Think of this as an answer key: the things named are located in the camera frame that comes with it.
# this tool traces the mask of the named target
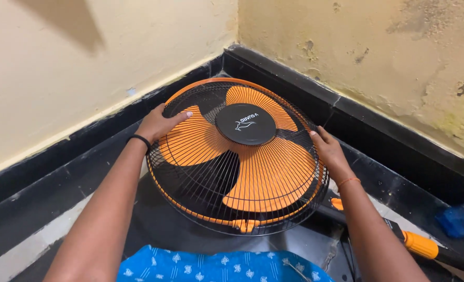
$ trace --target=fan guard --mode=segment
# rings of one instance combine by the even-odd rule
[[[241,236],[284,231],[314,213],[329,176],[308,134],[316,126],[296,107],[252,82],[211,78],[175,93],[163,116],[189,110],[147,155],[174,208]]]

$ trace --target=forearm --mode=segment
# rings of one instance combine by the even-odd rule
[[[359,182],[349,181],[341,185],[340,195],[352,248],[364,281],[428,281],[383,221]]]
[[[131,139],[79,215],[45,281],[114,281],[146,145]]]

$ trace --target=person's hand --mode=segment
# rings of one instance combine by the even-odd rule
[[[180,112],[176,116],[166,119],[162,116],[165,104],[160,104],[143,119],[135,134],[146,138],[151,144],[170,132],[180,122],[192,116],[191,111]]]
[[[333,138],[322,126],[318,126],[316,131],[310,132],[310,137],[316,144],[317,153],[328,168],[330,177],[338,184],[344,180],[355,177],[354,172],[349,166],[343,154],[340,143]]]

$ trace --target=yellow wall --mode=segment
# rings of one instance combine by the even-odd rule
[[[0,170],[218,56],[236,16],[236,0],[0,0]]]
[[[464,0],[240,0],[239,41],[464,157]]]

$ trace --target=black hub cap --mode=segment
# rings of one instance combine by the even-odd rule
[[[216,115],[216,126],[228,139],[244,145],[263,144],[276,134],[273,118],[259,106],[232,104]]]

